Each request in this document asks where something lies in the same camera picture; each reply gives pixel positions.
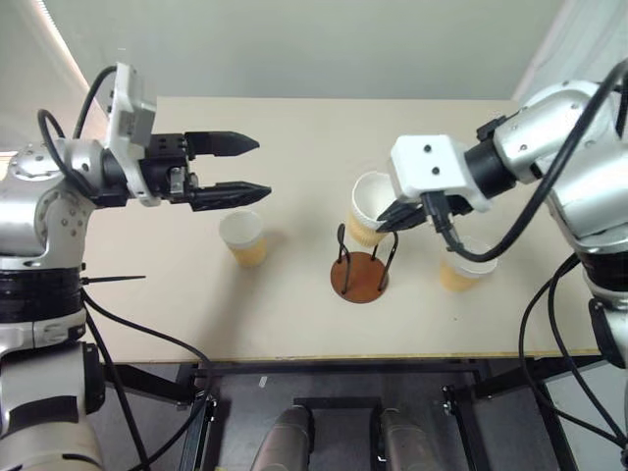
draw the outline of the floor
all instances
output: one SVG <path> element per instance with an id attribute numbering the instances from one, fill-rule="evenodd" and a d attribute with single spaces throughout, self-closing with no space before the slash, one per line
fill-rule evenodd
<path id="1" fill-rule="evenodd" d="M 174 379 L 177 367 L 142 367 L 152 373 Z M 248 471 L 257 448 L 277 416 L 295 397 L 378 396 L 384 407 L 396 407 L 408 414 L 430 437 L 437 459 L 444 471 L 464 471 L 467 464 L 455 419 L 444 414 L 443 385 L 462 384 L 456 374 L 348 374 L 237 375 L 220 382 L 221 403 L 229 414 L 223 430 L 218 462 L 205 469 Z M 120 405 L 113 390 L 107 401 L 92 414 L 101 441 L 107 469 L 129 469 L 137 455 Z M 130 396 L 148 452 L 164 442 L 185 419 L 188 411 L 171 404 Z M 543 422 L 532 395 L 513 392 L 476 405 L 476 413 L 494 469 L 512 471 L 555 470 L 557 464 Z M 310 471 L 368 470 L 368 411 L 338 409 L 315 411 L 316 447 Z M 178 469 L 183 440 L 152 467 L 154 471 Z"/>

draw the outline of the black wire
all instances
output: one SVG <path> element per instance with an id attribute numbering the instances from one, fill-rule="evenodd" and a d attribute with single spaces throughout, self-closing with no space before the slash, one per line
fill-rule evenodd
<path id="1" fill-rule="evenodd" d="M 192 345 L 185 343 L 184 341 L 175 339 L 174 337 L 168 336 L 166 334 L 162 334 L 161 332 L 154 331 L 147 327 L 140 326 L 139 324 L 136 324 L 134 322 L 128 321 L 127 319 L 123 319 L 122 317 L 118 317 L 115 314 L 112 314 L 111 312 L 107 311 L 105 308 L 99 306 L 96 303 L 96 301 L 94 301 L 91 297 L 89 297 L 89 294 L 87 294 L 84 288 L 81 290 L 81 293 L 82 293 L 84 301 L 89 306 L 93 307 L 96 311 L 98 311 L 100 314 L 105 316 L 107 319 L 110 319 L 114 322 L 122 324 L 123 326 L 136 329 L 150 336 L 157 337 L 165 341 L 169 341 L 170 343 L 174 343 L 175 345 L 185 348 L 187 351 L 193 353 L 198 358 L 200 358 L 201 362 L 203 363 L 203 366 L 205 367 L 207 371 L 205 388 L 203 389 L 202 395 L 199 395 L 196 398 L 196 402 L 192 406 L 192 409 L 189 413 L 189 417 L 187 417 L 187 419 L 185 420 L 185 422 L 183 422 L 180 428 L 159 449 L 157 449 L 157 451 L 155 451 L 148 457 L 148 464 L 154 463 L 155 460 L 157 460 L 162 454 L 168 451 L 168 449 L 177 442 L 177 440 L 181 437 L 181 435 L 185 433 L 187 428 L 190 426 L 190 424 L 194 421 L 196 416 L 200 413 L 201 409 L 203 408 L 204 402 L 205 402 L 204 399 L 207 399 L 210 394 L 211 381 L 210 381 L 209 372 L 211 368 L 211 361 L 202 351 L 193 347 Z M 141 465 L 136 465 L 133 468 L 131 468 L 130 471 L 140 471 L 140 470 L 141 470 Z"/>
<path id="2" fill-rule="evenodd" d="M 139 455 L 141 469 L 150 471 L 150 464 L 148 463 L 146 448 L 144 446 L 144 442 L 141 439 L 141 435 L 139 434 L 139 430 L 137 429 L 135 418 L 133 417 L 133 413 L 131 412 L 131 405 L 129 404 L 129 400 L 127 399 L 125 387 L 123 386 L 122 379 L 120 378 L 120 374 L 118 373 L 118 369 L 116 368 L 114 360 L 109 354 L 107 345 L 105 345 L 105 340 L 100 335 L 100 332 L 98 332 L 98 328 L 96 327 L 94 320 L 91 318 L 89 311 L 87 311 L 87 308 L 85 308 L 85 312 L 87 327 L 93 335 L 94 340 L 96 340 L 98 349 L 100 350 L 100 353 L 102 353 L 102 357 L 105 360 L 105 366 L 109 370 L 109 373 L 111 373 L 111 379 L 113 380 L 114 388 L 122 407 L 122 412 L 125 415 L 125 420 L 127 421 L 127 424 L 129 425 L 129 432 L 131 432 L 131 437 L 133 439 L 133 442 L 135 443 L 135 449 L 137 449 L 137 454 Z"/>
<path id="3" fill-rule="evenodd" d="M 560 279 L 559 276 L 554 276 L 551 279 L 551 282 L 549 284 L 549 293 L 548 293 L 549 324 L 551 325 L 551 332 L 553 333 L 553 337 L 555 338 L 556 343 L 558 344 L 558 348 L 560 349 L 560 353 L 562 353 L 562 357 L 567 363 L 567 366 L 569 367 L 569 370 L 571 370 L 571 373 L 573 374 L 574 378 L 580 385 L 580 388 L 582 388 L 582 391 L 584 391 L 584 393 L 587 395 L 587 397 L 593 404 L 594 408 L 600 413 L 600 415 L 602 416 L 604 421 L 608 424 L 608 427 L 610 427 L 610 429 L 615 434 L 615 436 L 626 444 L 628 443 L 626 441 L 626 435 L 619 428 L 617 423 L 612 419 L 608 411 L 604 408 L 604 406 L 598 400 L 598 398 L 593 393 L 593 391 L 591 391 L 591 388 L 589 388 L 589 385 L 580 374 L 580 371 L 578 371 L 578 366 L 573 361 L 573 358 L 567 351 L 567 347 L 565 346 L 562 336 L 560 335 L 560 331 L 558 330 L 558 326 L 556 324 L 556 313 L 554 309 L 554 298 L 555 298 L 556 287 L 558 286 L 559 279 Z"/>
<path id="4" fill-rule="evenodd" d="M 571 270 L 573 270 L 573 268 L 575 268 L 578 265 L 578 263 L 579 262 L 578 262 L 577 257 L 575 255 L 571 255 L 569 258 L 567 258 L 567 260 L 565 260 L 560 265 L 558 270 L 556 270 L 556 273 L 554 274 L 554 276 L 560 278 L 566 275 Z M 548 408 L 549 410 L 552 410 L 556 415 L 562 417 L 563 419 L 568 420 L 569 422 L 572 422 L 584 429 L 587 429 L 588 431 L 593 432 L 596 435 L 599 435 L 603 439 L 606 439 L 609 442 L 612 442 L 619 447 L 624 447 L 625 443 L 623 443 L 616 436 L 588 422 L 585 422 L 584 420 L 578 419 L 577 417 L 574 417 L 573 415 L 567 414 L 566 412 L 563 412 L 562 410 L 556 408 L 553 405 L 553 403 L 551 403 L 551 401 L 541 392 L 535 380 L 532 378 L 530 371 L 528 370 L 528 364 L 526 362 L 525 351 L 524 351 L 526 327 L 528 325 L 528 319 L 530 318 L 530 314 L 532 313 L 532 309 L 534 308 L 535 304 L 539 301 L 539 299 L 541 299 L 541 296 L 543 296 L 543 294 L 550 288 L 550 284 L 551 284 L 551 280 L 547 281 L 537 291 L 534 297 L 530 300 L 530 303 L 526 307 L 526 310 L 523 313 L 523 317 L 521 318 L 521 326 L 519 327 L 518 352 L 519 352 L 519 364 L 521 366 L 521 370 L 523 371 L 526 382 L 528 383 L 528 386 L 530 386 L 530 388 L 532 389 L 532 392 L 537 397 L 537 400 L 542 406 Z"/>
<path id="5" fill-rule="evenodd" d="M 615 130 L 619 137 L 624 136 L 624 129 L 626 128 L 626 116 L 628 115 L 628 76 L 624 76 L 624 80 L 621 83 L 621 98 L 619 100 L 619 112 L 617 113 L 617 122 L 615 123 Z"/>
<path id="6" fill-rule="evenodd" d="M 57 167 L 59 167 L 59 170 L 64 175 L 66 180 L 68 180 L 68 182 L 73 187 L 75 187 L 81 195 L 83 195 L 87 199 L 91 199 L 92 195 L 95 195 L 95 190 L 91 187 L 89 182 L 82 177 L 81 174 L 75 172 L 74 169 L 69 168 L 61 159 L 61 157 L 59 156 L 59 152 L 57 151 L 57 147 L 52 141 L 47 122 L 50 122 L 59 137 L 66 137 L 63 133 L 63 130 L 61 129 L 61 126 L 59 125 L 59 122 L 57 122 L 52 113 L 50 113 L 48 110 L 37 111 L 37 123 L 39 124 L 41 137 L 44 144 L 46 145 L 46 148 L 48 149 L 48 152 L 50 153 L 50 157 L 57 165 Z"/>
<path id="7" fill-rule="evenodd" d="M 605 99 L 614 91 L 617 81 L 623 79 L 627 73 L 628 59 L 617 64 L 606 76 L 598 87 L 596 93 L 593 95 L 591 100 L 589 100 L 589 103 L 587 103 L 582 115 L 580 115 L 580 118 L 578 118 L 578 121 L 574 125 L 573 130 L 571 130 L 560 146 L 560 150 L 558 150 L 556 157 L 553 159 L 553 162 L 549 166 L 545 176 L 541 179 L 541 182 L 539 183 L 539 186 L 537 186 L 537 189 L 533 193 L 532 197 L 525 205 L 512 227 L 495 247 L 485 253 L 469 252 L 451 232 L 443 231 L 442 234 L 449 246 L 449 249 L 473 262 L 487 262 L 499 257 L 503 252 L 510 248 L 510 246 L 528 227 L 528 224 L 530 224 L 530 221 L 532 221 L 532 218 L 548 197 L 548 194 L 550 194 L 551 188 L 555 184 L 556 180 L 558 180 L 558 177 L 560 177 L 560 174 L 569 162 L 571 155 L 589 128 L 589 125 L 596 117 L 596 114 L 602 107 Z"/>
<path id="8" fill-rule="evenodd" d="M 98 89 L 100 88 L 100 85 L 102 85 L 102 82 L 116 70 L 118 70 L 117 66 L 109 66 L 100 71 L 100 74 L 98 74 L 94 79 L 94 82 L 91 84 L 91 87 L 82 102 L 82 106 L 80 107 L 80 113 L 78 113 L 77 124 L 75 125 L 75 131 L 72 133 L 72 139 L 80 138 L 82 128 L 85 126 L 85 120 L 87 119 L 87 113 L 91 107 L 91 102 L 94 100 L 96 93 L 98 93 Z"/>

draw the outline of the metal table frame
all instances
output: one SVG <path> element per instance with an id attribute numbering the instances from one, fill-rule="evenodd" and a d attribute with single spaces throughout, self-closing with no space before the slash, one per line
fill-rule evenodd
<path id="1" fill-rule="evenodd" d="M 600 356 L 574 358 L 578 367 L 602 361 Z M 561 358 L 527 359 L 528 368 L 540 389 L 547 393 L 544 381 L 568 371 Z M 196 365 L 180 367 L 175 381 L 168 381 L 146 373 L 130 365 L 118 366 L 123 383 L 130 393 L 165 400 L 178 406 L 190 405 L 196 399 L 197 380 L 207 381 L 207 372 Z M 218 362 L 214 364 L 209 381 L 237 374 L 351 374 L 351 373 L 459 373 L 471 374 L 473 382 L 466 387 L 443 385 L 445 413 L 455 418 L 471 471 L 490 471 L 487 455 L 473 403 L 491 399 L 503 393 L 527 388 L 521 368 L 514 368 L 499 375 L 492 375 L 487 359 L 452 360 L 317 360 L 317 361 L 264 361 Z M 213 391 L 204 408 L 192 423 L 185 436 L 180 471 L 214 469 L 222 430 L 229 411 L 229 404 L 220 401 L 220 392 Z M 537 402 L 559 469 L 577 471 L 573 454 L 558 417 L 553 411 Z"/>

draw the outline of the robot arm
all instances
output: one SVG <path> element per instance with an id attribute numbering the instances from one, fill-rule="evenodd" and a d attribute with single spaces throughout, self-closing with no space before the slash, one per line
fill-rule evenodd
<path id="1" fill-rule="evenodd" d="M 143 101 L 136 71 L 118 64 L 103 73 L 111 70 L 105 138 L 65 138 L 40 110 L 44 142 L 15 155 L 0 182 L 2 470 L 102 469 L 86 414 L 102 404 L 104 379 L 96 346 L 76 341 L 85 333 L 79 272 L 91 213 L 129 198 L 232 208 L 271 192 L 246 182 L 199 186 L 189 167 L 197 155 L 235 156 L 259 144 L 231 131 L 152 134 L 155 107 Z"/>
<path id="2" fill-rule="evenodd" d="M 135 70 L 119 64 L 104 140 L 46 139 L 12 158 L 0 182 L 0 358 L 84 333 L 79 271 L 94 209 L 135 197 L 146 206 L 168 200 L 204 211 L 271 192 L 245 182 L 202 187 L 189 168 L 197 155 L 239 155 L 258 147 L 255 140 L 230 131 L 152 134 L 154 116 Z"/>
<path id="3" fill-rule="evenodd" d="M 566 81 L 535 95 L 515 115 L 478 129 L 470 149 L 447 135 L 403 135 L 391 152 L 397 201 L 380 231 L 429 220 L 449 246 L 459 243 L 451 215 L 486 212 L 517 182 L 542 179 L 599 86 Z M 585 267 L 590 312 L 602 354 L 628 359 L 628 146 L 607 97 L 546 198 L 551 215 Z"/>

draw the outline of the paper cup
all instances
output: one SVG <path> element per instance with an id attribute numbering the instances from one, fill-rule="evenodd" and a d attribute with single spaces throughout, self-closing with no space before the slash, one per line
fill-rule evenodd
<path id="1" fill-rule="evenodd" d="M 220 237 L 242 267 L 254 267 L 266 258 L 264 225 L 253 211 L 235 211 L 220 222 Z"/>
<path id="2" fill-rule="evenodd" d="M 346 226 L 349 234 L 365 247 L 380 243 L 386 233 L 376 230 L 384 222 L 377 218 L 395 201 L 391 176 L 381 172 L 362 175 L 351 194 L 351 212 Z"/>
<path id="3" fill-rule="evenodd" d="M 463 237 L 461 241 L 470 252 L 484 253 L 490 248 L 487 244 L 468 236 Z M 441 260 L 441 284 L 451 291 L 465 291 L 492 273 L 496 267 L 496 258 L 476 263 L 455 252 L 446 251 Z"/>

